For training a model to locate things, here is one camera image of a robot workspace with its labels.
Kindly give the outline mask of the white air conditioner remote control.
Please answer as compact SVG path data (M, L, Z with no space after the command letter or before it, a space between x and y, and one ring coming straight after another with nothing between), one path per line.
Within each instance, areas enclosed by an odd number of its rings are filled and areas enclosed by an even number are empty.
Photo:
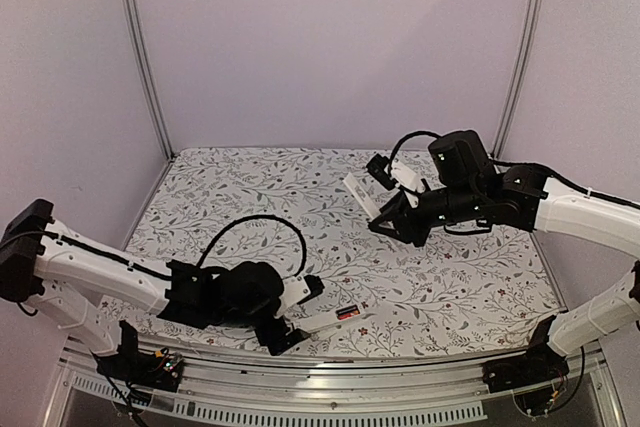
M345 321L338 321L336 318L336 314L335 312L338 309L344 308L344 307L349 307L349 306L353 306L356 305L359 309L361 314L357 317L345 320ZM321 314L316 314L314 316L311 317L307 317L304 319L301 319L297 322L297 326L308 332L310 335L313 334L317 334L320 332L325 332L327 330L330 330L332 328L341 328L343 325L345 325L347 322L353 321L353 320L359 320L363 314L365 313L365 310L357 305L357 304L352 304L352 305L348 305L348 306L344 306L344 307L340 307L337 308L335 310L331 310L328 312L324 312Z

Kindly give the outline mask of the white remote battery cover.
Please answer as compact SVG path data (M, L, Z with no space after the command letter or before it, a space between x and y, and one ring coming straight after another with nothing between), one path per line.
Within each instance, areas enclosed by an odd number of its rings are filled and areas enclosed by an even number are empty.
M364 210L370 220L375 219L381 214L377 204L373 201L373 199L369 196L364 187L352 173L348 173L344 177L343 184L359 204L359 206Z

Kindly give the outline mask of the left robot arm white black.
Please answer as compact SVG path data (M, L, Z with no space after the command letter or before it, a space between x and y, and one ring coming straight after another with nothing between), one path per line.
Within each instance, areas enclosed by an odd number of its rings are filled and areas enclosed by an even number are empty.
M251 328L273 355L306 337L284 318L324 290L313 275L282 277L264 262L232 269L135 257L86 238L33 201L1 238L1 297L27 305L80 339L128 381L148 373L148 359L125 343L125 329L103 316L86 293L117 298L160 319L204 330Z

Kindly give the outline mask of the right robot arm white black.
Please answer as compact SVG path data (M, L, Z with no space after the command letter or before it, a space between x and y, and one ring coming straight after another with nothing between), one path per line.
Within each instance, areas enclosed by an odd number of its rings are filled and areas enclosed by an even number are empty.
M434 139L428 152L443 185L436 190L396 160L400 147L419 136ZM473 221L475 230L449 233L479 235L508 226L569 235L635 258L613 286L536 328L541 340L532 336L531 350L517 362L524 382L537 383L552 371L555 355L566 357L627 324L639 327L639 203L579 186L545 165L491 159L473 130L409 133L388 157L375 154L366 169L385 189L399 191L369 229L405 244L422 247L432 229Z

